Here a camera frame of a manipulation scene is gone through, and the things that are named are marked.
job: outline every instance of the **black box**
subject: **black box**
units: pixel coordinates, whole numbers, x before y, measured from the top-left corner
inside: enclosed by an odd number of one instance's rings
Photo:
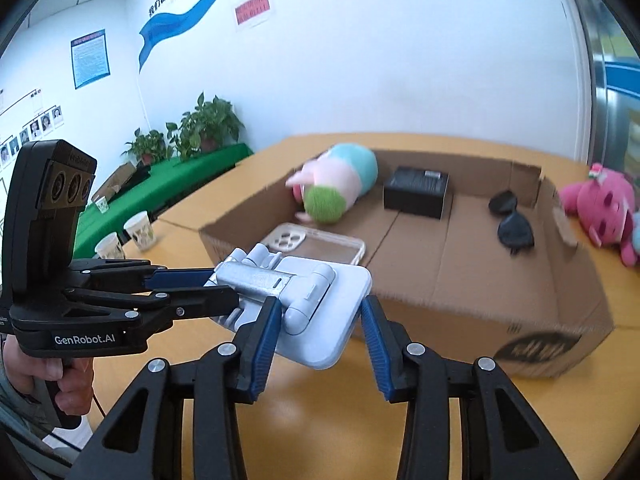
[[[385,209],[440,220],[448,214],[452,192],[449,175],[400,166],[383,187]]]

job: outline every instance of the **sunglasses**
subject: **sunglasses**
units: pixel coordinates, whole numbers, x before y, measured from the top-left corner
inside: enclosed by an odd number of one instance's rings
[[[535,246],[531,224],[516,210],[517,206],[518,197],[509,189],[489,200],[489,211],[495,216],[504,217],[498,225],[498,240],[511,250],[512,256]]]

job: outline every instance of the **potted plant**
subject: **potted plant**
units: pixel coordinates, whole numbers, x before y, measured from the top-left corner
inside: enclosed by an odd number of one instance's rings
[[[173,156],[174,147],[166,145],[164,135],[159,131],[151,130],[148,134],[142,134],[138,128],[133,134],[136,138],[133,142],[126,142],[129,149],[122,152],[123,155],[133,155],[146,166]]]
[[[168,139],[176,144],[180,154],[185,153],[188,158],[192,152],[213,152],[223,145],[227,137],[238,142],[244,124],[234,113],[229,101],[218,96],[212,101],[205,101],[203,92],[198,97],[194,111],[182,114],[180,126],[167,123],[166,127]]]

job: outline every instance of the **flower pot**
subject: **flower pot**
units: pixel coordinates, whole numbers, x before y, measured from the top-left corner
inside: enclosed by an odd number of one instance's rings
[[[207,139],[200,136],[200,150],[202,150],[202,153],[215,152],[217,148],[218,143],[216,142],[216,139]]]

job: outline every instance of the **green leaf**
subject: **green leaf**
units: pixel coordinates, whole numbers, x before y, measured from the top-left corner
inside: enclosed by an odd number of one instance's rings
[[[202,140],[200,139],[200,136],[198,134],[193,134],[191,137],[189,137],[189,144],[196,150],[199,149],[201,142]]]

